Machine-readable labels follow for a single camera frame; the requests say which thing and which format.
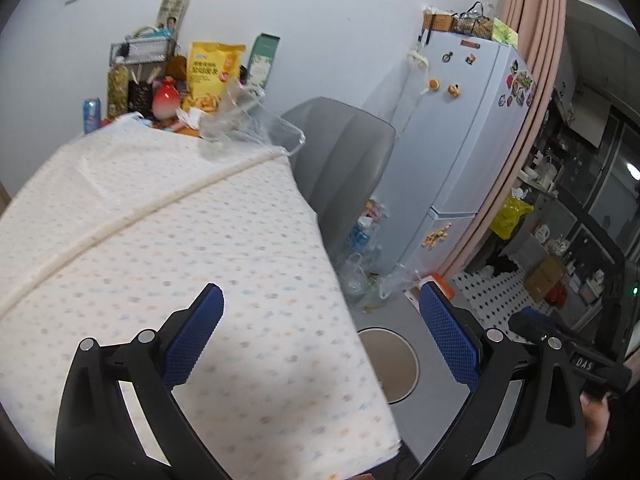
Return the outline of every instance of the green box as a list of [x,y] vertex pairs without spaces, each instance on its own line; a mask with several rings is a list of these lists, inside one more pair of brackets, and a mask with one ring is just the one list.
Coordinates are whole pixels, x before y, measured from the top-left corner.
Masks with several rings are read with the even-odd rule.
[[279,37],[271,34],[261,34],[255,38],[254,47],[251,49],[247,65],[247,82],[249,84],[261,88],[267,86],[279,41]]

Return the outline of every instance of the soda can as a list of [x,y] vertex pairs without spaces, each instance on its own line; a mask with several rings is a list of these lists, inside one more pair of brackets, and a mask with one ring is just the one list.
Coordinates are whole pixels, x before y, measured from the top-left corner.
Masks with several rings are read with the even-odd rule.
[[84,134],[90,134],[100,128],[100,99],[85,99],[82,104]]

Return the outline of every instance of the gray chair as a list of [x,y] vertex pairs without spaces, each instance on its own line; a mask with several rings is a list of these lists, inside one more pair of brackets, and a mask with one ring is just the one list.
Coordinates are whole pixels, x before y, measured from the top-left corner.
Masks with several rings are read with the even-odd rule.
[[318,214],[324,248],[335,261],[386,168],[396,131],[326,97],[302,103],[282,118],[305,133],[305,145],[291,159],[293,177]]

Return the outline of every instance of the light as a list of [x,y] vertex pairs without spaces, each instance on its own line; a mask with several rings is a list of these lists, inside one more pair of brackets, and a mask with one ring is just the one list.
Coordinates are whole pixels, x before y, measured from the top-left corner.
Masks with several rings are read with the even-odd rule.
[[638,170],[638,168],[636,168],[631,162],[626,164],[626,168],[634,179],[640,180],[640,170]]

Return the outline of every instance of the basket on refrigerator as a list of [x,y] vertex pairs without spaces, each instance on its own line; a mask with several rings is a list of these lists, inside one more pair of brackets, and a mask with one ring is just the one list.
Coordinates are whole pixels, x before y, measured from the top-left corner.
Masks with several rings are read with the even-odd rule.
[[453,16],[450,14],[432,14],[428,10],[422,12],[422,28],[424,30],[439,30],[449,32],[453,27]]
[[[477,6],[480,6],[480,11],[475,10]],[[484,5],[481,2],[473,4],[467,12],[454,14],[453,21],[452,32],[475,36],[484,40],[492,38],[494,24],[491,19],[484,15]]]

